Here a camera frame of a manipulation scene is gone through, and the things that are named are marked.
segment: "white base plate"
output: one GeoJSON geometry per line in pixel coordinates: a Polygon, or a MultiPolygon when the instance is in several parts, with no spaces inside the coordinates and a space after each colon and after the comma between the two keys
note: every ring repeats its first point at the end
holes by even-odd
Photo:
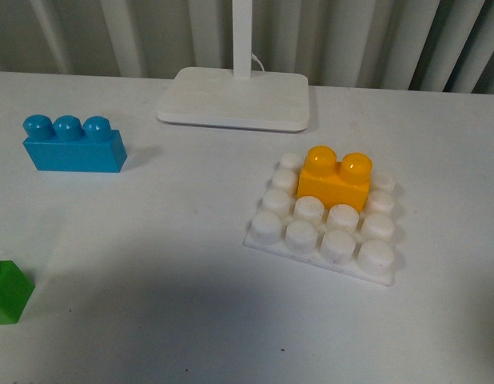
{"type": "MultiPolygon", "coordinates": [[[[278,169],[283,169],[281,167],[281,162],[279,162],[278,169]]],[[[300,176],[300,170],[296,171],[296,178],[298,179],[300,176]]],[[[270,182],[270,188],[273,188],[273,183],[272,181],[270,182]]],[[[370,186],[370,190],[373,190],[373,183],[370,186]]],[[[275,244],[272,245],[266,245],[266,244],[261,244],[254,240],[254,238],[250,234],[250,230],[248,230],[247,235],[245,236],[245,240],[243,242],[244,246],[248,246],[250,248],[254,248],[256,250],[262,250],[264,252],[268,252],[270,254],[276,254],[278,256],[282,256],[284,258],[290,258],[292,260],[296,260],[298,262],[303,262],[306,264],[311,264],[312,266],[318,266],[320,268],[325,268],[326,270],[331,270],[333,272],[338,272],[340,274],[346,274],[348,276],[354,277],[354,278],[359,278],[361,280],[365,280],[368,282],[375,282],[376,284],[381,284],[383,286],[391,286],[395,282],[395,271],[394,267],[392,267],[387,273],[382,274],[382,275],[373,275],[364,272],[359,265],[357,264],[357,255],[359,252],[359,249],[361,248],[361,245],[364,241],[362,235],[361,235],[361,227],[362,227],[362,222],[366,216],[366,213],[364,211],[361,212],[360,215],[360,220],[357,225],[357,228],[355,232],[353,233],[353,238],[356,241],[356,248],[353,252],[353,257],[352,259],[345,263],[345,264],[336,264],[334,262],[326,260],[320,253],[320,247],[321,247],[321,239],[323,238],[324,234],[328,231],[327,226],[326,226],[326,218],[329,216],[329,211],[325,210],[323,217],[322,217],[322,223],[317,227],[318,230],[318,239],[317,239],[317,244],[315,245],[315,249],[308,253],[308,254],[296,254],[292,252],[291,250],[288,249],[288,247],[285,244],[285,231],[286,227],[289,225],[294,220],[293,217],[293,207],[295,206],[295,201],[297,200],[297,196],[293,195],[291,197],[292,203],[291,203],[291,209],[290,211],[283,217],[281,218],[282,224],[283,224],[283,230],[282,234],[279,238],[279,241],[276,242],[275,244]]]]}
{"type": "Polygon", "coordinates": [[[189,67],[162,95],[157,118],[198,126],[296,132],[309,123],[308,79],[301,74],[189,67]]]}
{"type": "Polygon", "coordinates": [[[359,268],[355,258],[352,258],[346,264],[334,264],[333,262],[325,260],[318,250],[314,250],[310,254],[294,254],[293,252],[288,250],[288,247],[285,245],[285,242],[282,239],[276,244],[266,246],[260,244],[259,242],[255,242],[250,233],[247,233],[247,236],[245,236],[244,240],[244,246],[248,246],[256,250],[263,250],[264,252],[276,254],[284,258],[291,258],[292,260],[298,262],[311,264],[312,266],[318,266],[320,268],[338,272],[340,274],[346,274],[353,278],[366,280],[367,282],[375,282],[376,284],[381,284],[383,286],[391,286],[392,284],[394,284],[393,270],[390,270],[388,273],[382,274],[381,276],[375,276],[373,274],[367,274],[361,268],[359,268]]]}

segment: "plastic toy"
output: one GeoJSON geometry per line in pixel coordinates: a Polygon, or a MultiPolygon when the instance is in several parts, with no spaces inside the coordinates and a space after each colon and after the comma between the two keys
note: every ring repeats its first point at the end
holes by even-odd
{"type": "Polygon", "coordinates": [[[347,154],[338,162],[327,146],[309,150],[298,182],[297,197],[314,196],[328,210],[337,204],[362,211],[369,192],[372,162],[365,154],[347,154]]]}
{"type": "MultiPolygon", "coordinates": [[[[324,147],[318,148],[321,153],[324,147]]],[[[335,162],[335,159],[330,160],[326,158],[324,163],[335,162]]],[[[304,159],[299,154],[282,156],[260,209],[251,221],[244,245],[391,286],[396,258],[390,245],[396,230],[391,219],[396,205],[392,196],[394,179],[385,172],[371,175],[371,189],[366,201],[362,201],[361,213],[344,203],[334,204],[329,209],[317,197],[296,195],[297,189],[302,191],[299,182],[303,178],[298,175],[303,164],[304,159]]],[[[327,198],[330,202],[338,199],[337,196],[327,198]]]]}
{"type": "Polygon", "coordinates": [[[100,116],[88,118],[82,129],[74,116],[62,116],[52,124],[35,114],[23,128],[29,135],[23,145],[38,170],[119,172],[126,160],[121,134],[100,116]]]}
{"type": "Polygon", "coordinates": [[[12,261],[0,262],[0,324],[15,324],[34,290],[34,284],[12,261]]]}

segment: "white table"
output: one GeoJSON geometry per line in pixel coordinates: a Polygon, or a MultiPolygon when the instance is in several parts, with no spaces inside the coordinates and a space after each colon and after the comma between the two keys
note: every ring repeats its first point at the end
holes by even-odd
{"type": "Polygon", "coordinates": [[[311,87],[301,134],[161,124],[166,80],[0,73],[0,259],[36,284],[0,383],[494,383],[494,96],[311,87]],[[119,174],[38,172],[31,114],[100,114],[119,174]],[[378,286],[243,247],[279,157],[397,181],[378,286]]]}

